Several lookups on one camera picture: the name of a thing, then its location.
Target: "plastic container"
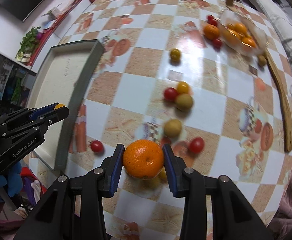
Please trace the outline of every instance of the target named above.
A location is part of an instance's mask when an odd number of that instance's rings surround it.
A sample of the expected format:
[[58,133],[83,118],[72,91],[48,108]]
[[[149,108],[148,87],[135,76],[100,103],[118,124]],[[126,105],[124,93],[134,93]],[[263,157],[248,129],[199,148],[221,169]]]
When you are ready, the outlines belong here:
[[[239,38],[230,33],[229,30],[226,28],[227,24],[234,25],[238,22],[241,22],[246,26],[248,32],[257,44],[256,48],[242,43]],[[242,55],[260,55],[266,50],[266,47],[268,45],[266,33],[262,29],[258,28],[250,19],[244,17],[239,13],[235,13],[230,10],[223,11],[219,16],[218,28],[221,37],[225,41],[225,43]]]

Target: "blue glove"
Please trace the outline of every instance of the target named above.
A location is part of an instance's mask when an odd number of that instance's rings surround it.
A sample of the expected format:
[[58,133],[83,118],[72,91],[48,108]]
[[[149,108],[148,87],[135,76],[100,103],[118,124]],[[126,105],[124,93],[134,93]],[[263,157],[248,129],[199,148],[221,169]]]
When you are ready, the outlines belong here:
[[13,166],[8,172],[8,182],[7,179],[0,175],[0,187],[3,187],[8,183],[8,195],[9,197],[13,197],[18,194],[22,190],[22,178],[20,176],[21,173],[21,164],[18,162],[15,166]]

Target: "checkered tablecloth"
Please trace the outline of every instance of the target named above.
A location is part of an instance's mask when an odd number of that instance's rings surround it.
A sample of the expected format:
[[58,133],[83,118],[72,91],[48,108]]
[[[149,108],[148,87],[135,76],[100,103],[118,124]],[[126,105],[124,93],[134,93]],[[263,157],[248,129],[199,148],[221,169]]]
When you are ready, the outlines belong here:
[[[267,34],[292,115],[292,72],[278,36],[263,14],[235,5]],[[224,9],[225,0],[96,0],[83,12],[60,43],[99,39],[105,53],[83,102],[87,151],[69,153],[67,175],[99,167],[117,143],[126,147],[146,138],[162,144],[162,124],[178,118],[183,130],[171,142],[175,155],[203,175],[229,176],[263,222],[270,222],[287,187],[292,151],[284,153],[280,101],[268,68],[260,69],[255,57],[243,57],[225,45],[217,52],[203,38],[206,16],[218,17]],[[182,52],[179,65],[169,60],[172,48]],[[190,113],[162,100],[163,90],[181,80],[191,86]],[[262,150],[266,124],[273,143]],[[198,136],[205,148],[190,156],[186,148]],[[93,139],[103,142],[104,155],[89,149]],[[37,169],[48,183],[51,175],[40,161]],[[117,238],[179,239],[184,199],[173,198],[163,177],[136,180],[123,170],[117,193],[103,203],[107,233]],[[210,198],[207,210],[210,239]]]

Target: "yellow cherry tomato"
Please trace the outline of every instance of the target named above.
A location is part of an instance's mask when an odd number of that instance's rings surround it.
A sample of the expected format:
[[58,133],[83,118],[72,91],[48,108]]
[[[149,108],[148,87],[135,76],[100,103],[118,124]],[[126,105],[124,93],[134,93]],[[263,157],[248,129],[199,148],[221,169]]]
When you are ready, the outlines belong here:
[[64,104],[58,104],[58,105],[55,106],[54,110],[56,110],[56,109],[58,109],[58,108],[61,108],[61,107],[63,107],[63,106],[65,106],[65,105],[64,105]]
[[178,83],[176,90],[179,94],[188,94],[189,85],[186,82],[181,81]]
[[170,51],[170,58],[172,61],[180,61],[181,59],[181,51],[179,49],[172,49]]

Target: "red cherry tomato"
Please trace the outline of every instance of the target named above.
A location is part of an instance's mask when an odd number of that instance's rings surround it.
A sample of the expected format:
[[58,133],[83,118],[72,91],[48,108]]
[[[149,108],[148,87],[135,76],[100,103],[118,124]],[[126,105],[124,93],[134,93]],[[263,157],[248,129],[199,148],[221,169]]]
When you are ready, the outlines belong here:
[[213,15],[207,15],[207,20],[208,21],[211,21],[212,19],[214,19],[214,16]]
[[178,92],[174,88],[166,88],[164,91],[164,98],[167,101],[174,102],[177,96],[178,96]]
[[208,20],[207,22],[208,22],[208,24],[211,24],[211,25],[214,25],[217,27],[217,20],[216,19],[211,19],[211,20]]
[[213,45],[215,48],[219,49],[223,45],[223,43],[220,39],[213,39]]
[[102,144],[101,141],[92,141],[90,143],[90,148],[93,152],[95,153],[101,153],[104,151],[104,145]]
[[189,145],[189,150],[193,153],[200,153],[205,146],[204,140],[201,137],[193,139]]

